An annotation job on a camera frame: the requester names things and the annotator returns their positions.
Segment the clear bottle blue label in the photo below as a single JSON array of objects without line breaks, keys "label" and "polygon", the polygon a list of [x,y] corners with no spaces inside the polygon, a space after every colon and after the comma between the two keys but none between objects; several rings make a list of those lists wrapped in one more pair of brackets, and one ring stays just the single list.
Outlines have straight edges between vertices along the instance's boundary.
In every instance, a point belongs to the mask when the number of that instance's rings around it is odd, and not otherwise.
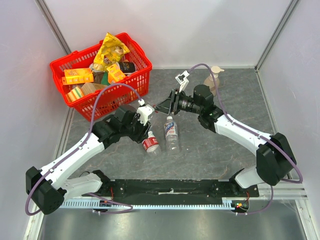
[{"label": "clear bottle blue label", "polygon": [[179,136],[178,136],[178,126],[173,120],[166,120],[164,124],[164,135],[166,140],[167,150],[171,154],[177,154],[180,151],[179,148]]}]

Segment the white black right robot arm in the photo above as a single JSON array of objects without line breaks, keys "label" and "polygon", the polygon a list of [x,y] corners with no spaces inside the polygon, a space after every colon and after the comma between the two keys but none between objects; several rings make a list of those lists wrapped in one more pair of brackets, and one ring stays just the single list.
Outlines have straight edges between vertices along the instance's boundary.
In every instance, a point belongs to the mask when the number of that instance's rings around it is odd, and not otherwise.
[{"label": "white black right robot arm", "polygon": [[215,105],[214,95],[206,85],[197,85],[192,96],[178,89],[172,90],[155,109],[167,115],[177,115],[179,111],[197,114],[198,121],[205,129],[237,142],[254,154],[256,165],[235,173],[234,181],[229,184],[229,191],[235,197],[242,196],[253,185],[277,185],[297,164],[283,134],[278,132],[271,135],[257,131],[224,114]]}]

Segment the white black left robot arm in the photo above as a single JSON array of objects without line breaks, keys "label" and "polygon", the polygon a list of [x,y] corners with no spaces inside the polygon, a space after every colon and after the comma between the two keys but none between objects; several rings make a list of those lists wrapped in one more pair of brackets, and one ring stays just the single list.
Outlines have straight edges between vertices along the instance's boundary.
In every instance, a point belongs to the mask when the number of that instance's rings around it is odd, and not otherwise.
[{"label": "white black left robot arm", "polygon": [[59,158],[41,169],[32,166],[25,173],[27,200],[33,201],[39,212],[49,215],[65,200],[89,193],[106,196],[110,191],[108,178],[101,171],[87,177],[69,177],[95,155],[128,137],[140,144],[147,138],[150,120],[155,110],[149,104],[138,108],[120,106],[114,114],[90,126],[89,132]]}]

